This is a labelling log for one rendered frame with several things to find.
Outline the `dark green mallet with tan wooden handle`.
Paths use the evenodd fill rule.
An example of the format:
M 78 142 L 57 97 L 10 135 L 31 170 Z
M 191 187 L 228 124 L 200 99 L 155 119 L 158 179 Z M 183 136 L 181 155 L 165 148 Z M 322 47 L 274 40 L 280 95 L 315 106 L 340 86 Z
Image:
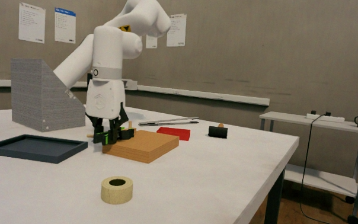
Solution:
M 209 126 L 208 136 L 221 137 L 227 139 L 227 133 L 228 133 L 228 128 L 225 128 L 222 123 L 220 123 L 218 127 Z

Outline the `brown wooden board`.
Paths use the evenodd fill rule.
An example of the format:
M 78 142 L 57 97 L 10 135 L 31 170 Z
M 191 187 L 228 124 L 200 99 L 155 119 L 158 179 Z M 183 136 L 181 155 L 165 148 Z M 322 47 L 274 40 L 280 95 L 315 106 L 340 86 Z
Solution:
M 149 164 L 178 147 L 179 138 L 138 130 L 130 139 L 118 139 L 114 144 L 103 146 L 102 153 Z

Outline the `red shallow tray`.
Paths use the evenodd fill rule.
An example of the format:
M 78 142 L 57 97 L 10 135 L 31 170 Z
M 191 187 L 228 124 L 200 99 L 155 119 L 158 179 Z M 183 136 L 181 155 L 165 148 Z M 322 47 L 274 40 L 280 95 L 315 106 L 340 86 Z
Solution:
M 179 140 L 188 141 L 190 138 L 190 130 L 188 130 L 188 129 L 160 127 L 156 132 L 166 134 L 166 135 L 179 136 L 180 137 Z

